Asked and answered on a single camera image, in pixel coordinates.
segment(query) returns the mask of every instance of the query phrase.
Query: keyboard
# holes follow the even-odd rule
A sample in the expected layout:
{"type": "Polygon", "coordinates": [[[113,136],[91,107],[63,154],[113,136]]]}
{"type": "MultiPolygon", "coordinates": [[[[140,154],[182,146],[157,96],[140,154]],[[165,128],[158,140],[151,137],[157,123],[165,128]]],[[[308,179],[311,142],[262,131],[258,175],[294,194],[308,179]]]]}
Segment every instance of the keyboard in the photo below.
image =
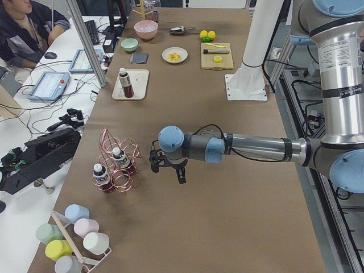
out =
{"type": "Polygon", "coordinates": [[[87,32],[91,38],[91,42],[92,44],[98,44],[100,41],[98,39],[98,32],[96,29],[96,24],[94,20],[90,20],[85,22],[85,26],[87,29],[87,32]]]}

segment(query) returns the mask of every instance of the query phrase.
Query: computer mouse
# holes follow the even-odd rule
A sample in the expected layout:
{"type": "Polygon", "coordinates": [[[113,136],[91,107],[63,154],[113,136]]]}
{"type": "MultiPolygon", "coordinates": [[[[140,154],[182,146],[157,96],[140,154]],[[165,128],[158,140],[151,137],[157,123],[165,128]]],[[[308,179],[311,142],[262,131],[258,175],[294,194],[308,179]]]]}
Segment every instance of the computer mouse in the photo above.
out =
{"type": "Polygon", "coordinates": [[[54,52],[48,51],[44,54],[44,57],[46,59],[55,59],[55,58],[57,58],[57,54],[55,54],[54,52]]]}

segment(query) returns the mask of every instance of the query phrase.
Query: bowl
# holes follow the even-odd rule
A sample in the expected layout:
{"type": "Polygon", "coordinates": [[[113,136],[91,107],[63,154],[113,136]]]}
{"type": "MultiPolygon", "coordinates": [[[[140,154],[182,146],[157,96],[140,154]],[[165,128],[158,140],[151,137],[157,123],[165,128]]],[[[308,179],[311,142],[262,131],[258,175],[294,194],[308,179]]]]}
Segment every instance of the bowl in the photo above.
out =
{"type": "Polygon", "coordinates": [[[157,34],[158,24],[151,20],[143,20],[134,25],[134,30],[140,38],[151,40],[157,34]]]}
{"type": "Polygon", "coordinates": [[[138,47],[138,41],[133,38],[125,39],[121,42],[121,47],[127,52],[132,52],[138,47]]]}

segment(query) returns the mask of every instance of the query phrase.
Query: pink bowl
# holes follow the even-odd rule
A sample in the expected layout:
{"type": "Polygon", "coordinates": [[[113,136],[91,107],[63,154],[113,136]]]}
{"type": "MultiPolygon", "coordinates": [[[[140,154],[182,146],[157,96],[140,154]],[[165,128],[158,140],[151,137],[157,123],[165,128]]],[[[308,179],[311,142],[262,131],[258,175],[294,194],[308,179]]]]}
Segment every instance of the pink bowl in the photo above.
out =
{"type": "Polygon", "coordinates": [[[158,24],[151,20],[143,20],[134,25],[134,30],[140,38],[150,40],[157,34],[158,24]]]}

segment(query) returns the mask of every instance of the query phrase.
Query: green bowl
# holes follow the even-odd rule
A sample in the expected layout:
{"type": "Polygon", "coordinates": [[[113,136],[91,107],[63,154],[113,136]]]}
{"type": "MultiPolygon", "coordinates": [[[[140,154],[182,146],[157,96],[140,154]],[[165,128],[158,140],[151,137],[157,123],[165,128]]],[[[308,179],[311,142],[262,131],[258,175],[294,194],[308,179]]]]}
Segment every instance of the green bowl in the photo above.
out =
{"type": "Polygon", "coordinates": [[[125,39],[121,42],[121,47],[127,52],[135,51],[138,47],[138,41],[133,38],[125,39]]]}

